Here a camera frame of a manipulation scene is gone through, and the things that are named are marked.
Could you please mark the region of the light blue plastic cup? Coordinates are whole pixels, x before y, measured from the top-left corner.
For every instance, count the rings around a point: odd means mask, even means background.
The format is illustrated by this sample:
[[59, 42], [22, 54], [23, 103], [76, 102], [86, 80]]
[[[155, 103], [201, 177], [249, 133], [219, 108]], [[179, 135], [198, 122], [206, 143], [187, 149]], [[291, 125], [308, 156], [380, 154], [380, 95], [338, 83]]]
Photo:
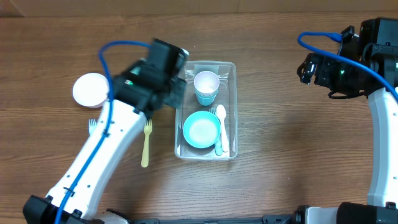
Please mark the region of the light blue plastic cup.
[[218, 94], [218, 91], [214, 92], [211, 95], [204, 95], [204, 94], [200, 93], [199, 91], [195, 90], [195, 95], [197, 97], [197, 100], [198, 100], [199, 104], [201, 104], [203, 106], [211, 105], [214, 102], [217, 94]]

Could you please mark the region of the yellow plastic fork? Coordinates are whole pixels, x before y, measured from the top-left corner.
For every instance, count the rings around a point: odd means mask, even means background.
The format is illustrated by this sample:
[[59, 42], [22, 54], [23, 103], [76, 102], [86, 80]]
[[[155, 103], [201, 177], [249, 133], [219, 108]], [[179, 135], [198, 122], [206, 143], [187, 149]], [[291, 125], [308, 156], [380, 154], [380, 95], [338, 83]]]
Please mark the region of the yellow plastic fork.
[[149, 165], [149, 137], [152, 133], [152, 120], [148, 119], [144, 126], [144, 147], [142, 150], [141, 167], [146, 168]]

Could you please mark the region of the teal bowl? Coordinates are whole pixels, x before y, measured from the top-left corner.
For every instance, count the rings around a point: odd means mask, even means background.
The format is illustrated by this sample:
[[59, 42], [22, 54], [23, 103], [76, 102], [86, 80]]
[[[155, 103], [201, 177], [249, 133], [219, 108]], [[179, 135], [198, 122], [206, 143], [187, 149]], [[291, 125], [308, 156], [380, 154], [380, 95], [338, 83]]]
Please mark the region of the teal bowl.
[[219, 119], [208, 111], [192, 113], [183, 124], [183, 136], [194, 148], [208, 148], [217, 142], [221, 134]]
[[134, 68], [132, 68], [129, 72], [134, 75], [139, 75], [140, 70], [141, 70], [141, 67], [138, 65], [138, 66], [135, 66]]

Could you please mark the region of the white plastic spoon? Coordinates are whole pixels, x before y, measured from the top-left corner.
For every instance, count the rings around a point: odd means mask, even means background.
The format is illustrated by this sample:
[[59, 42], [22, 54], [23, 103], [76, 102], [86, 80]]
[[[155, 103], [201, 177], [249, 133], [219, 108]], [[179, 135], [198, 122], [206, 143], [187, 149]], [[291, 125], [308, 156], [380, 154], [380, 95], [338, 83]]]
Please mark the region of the white plastic spoon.
[[226, 110], [223, 105], [218, 105], [216, 107], [216, 116], [220, 121], [221, 124], [221, 145], [222, 145], [222, 150], [223, 152], [229, 152], [229, 143], [228, 143], [228, 137], [226, 134], [226, 127], [224, 120], [226, 118]]

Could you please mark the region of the pale green fork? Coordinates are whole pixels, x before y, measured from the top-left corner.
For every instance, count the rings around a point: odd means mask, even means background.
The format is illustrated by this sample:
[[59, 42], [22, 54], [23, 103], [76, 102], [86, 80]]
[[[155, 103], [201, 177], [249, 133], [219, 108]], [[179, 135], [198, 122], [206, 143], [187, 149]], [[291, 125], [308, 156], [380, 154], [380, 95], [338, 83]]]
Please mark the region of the pale green fork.
[[[216, 108], [212, 107], [210, 109], [210, 113], [216, 116]], [[217, 141], [215, 142], [215, 154], [217, 156], [221, 156], [223, 153], [222, 146], [221, 146], [221, 136], [218, 137]]]

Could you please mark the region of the white bowl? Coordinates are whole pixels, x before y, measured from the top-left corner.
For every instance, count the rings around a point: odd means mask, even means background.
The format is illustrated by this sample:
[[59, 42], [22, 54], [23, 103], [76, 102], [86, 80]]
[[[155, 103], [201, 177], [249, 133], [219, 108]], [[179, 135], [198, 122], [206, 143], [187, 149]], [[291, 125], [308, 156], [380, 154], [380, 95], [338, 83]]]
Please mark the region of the white bowl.
[[81, 76], [72, 88], [74, 100], [89, 108], [102, 107], [108, 99], [109, 83], [106, 77], [99, 73], [87, 73]]

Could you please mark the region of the white fork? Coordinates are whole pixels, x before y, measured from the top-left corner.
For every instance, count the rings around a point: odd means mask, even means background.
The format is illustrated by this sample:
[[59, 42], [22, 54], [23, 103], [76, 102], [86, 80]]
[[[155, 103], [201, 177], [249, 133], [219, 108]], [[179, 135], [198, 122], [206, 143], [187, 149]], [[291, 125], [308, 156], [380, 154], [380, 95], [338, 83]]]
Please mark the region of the white fork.
[[92, 135], [96, 129], [96, 120], [95, 119], [89, 119], [88, 120], [88, 132], [89, 135]]

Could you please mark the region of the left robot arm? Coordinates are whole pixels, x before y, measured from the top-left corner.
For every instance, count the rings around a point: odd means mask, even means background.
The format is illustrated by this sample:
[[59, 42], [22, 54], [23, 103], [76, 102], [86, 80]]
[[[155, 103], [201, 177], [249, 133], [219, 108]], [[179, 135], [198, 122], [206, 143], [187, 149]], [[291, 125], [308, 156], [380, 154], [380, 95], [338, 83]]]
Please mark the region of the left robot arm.
[[131, 80], [141, 73], [136, 65], [114, 78], [98, 78], [97, 74], [88, 73], [75, 82], [73, 96], [78, 103], [103, 104], [97, 127], [46, 197], [30, 196], [22, 211], [27, 223], [101, 221], [96, 214], [103, 191], [122, 156], [154, 112], [153, 108], [145, 112], [133, 105], [135, 100], [145, 97]]

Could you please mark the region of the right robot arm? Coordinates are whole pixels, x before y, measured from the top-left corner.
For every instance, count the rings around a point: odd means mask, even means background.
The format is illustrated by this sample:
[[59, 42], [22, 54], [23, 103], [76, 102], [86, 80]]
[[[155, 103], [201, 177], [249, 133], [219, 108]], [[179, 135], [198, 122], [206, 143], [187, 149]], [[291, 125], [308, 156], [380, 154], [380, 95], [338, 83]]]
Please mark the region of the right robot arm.
[[373, 121], [373, 174], [365, 205], [302, 207], [294, 223], [397, 223], [397, 44], [387, 40], [341, 41], [332, 54], [309, 49], [297, 74], [302, 83], [330, 89], [329, 97], [366, 96]]

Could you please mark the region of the clear plastic container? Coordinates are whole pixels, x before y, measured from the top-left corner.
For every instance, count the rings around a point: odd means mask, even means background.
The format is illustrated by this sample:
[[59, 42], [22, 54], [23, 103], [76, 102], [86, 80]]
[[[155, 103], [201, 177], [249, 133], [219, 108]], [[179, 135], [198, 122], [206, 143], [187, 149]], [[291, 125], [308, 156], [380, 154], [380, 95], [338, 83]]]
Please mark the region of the clear plastic container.
[[[220, 79], [218, 94], [210, 106], [201, 105], [194, 92], [194, 78], [202, 71], [211, 71]], [[231, 62], [189, 61], [179, 73], [179, 77], [187, 83], [183, 103], [175, 114], [175, 155], [181, 159], [228, 160], [238, 155], [238, 110], [236, 88], [236, 66]], [[218, 105], [226, 110], [224, 119], [229, 151], [217, 154], [215, 147], [195, 148], [186, 142], [183, 136], [185, 120], [197, 111], [210, 111]]]

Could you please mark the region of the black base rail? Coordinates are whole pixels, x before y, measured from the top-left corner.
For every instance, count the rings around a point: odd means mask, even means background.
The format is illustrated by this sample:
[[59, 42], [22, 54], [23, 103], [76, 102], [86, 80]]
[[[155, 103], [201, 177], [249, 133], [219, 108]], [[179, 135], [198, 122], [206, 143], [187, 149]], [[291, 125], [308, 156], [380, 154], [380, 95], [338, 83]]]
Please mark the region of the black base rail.
[[129, 220], [129, 224], [290, 224], [291, 215], [264, 215], [251, 218], [202, 218], [159, 220], [157, 218]]

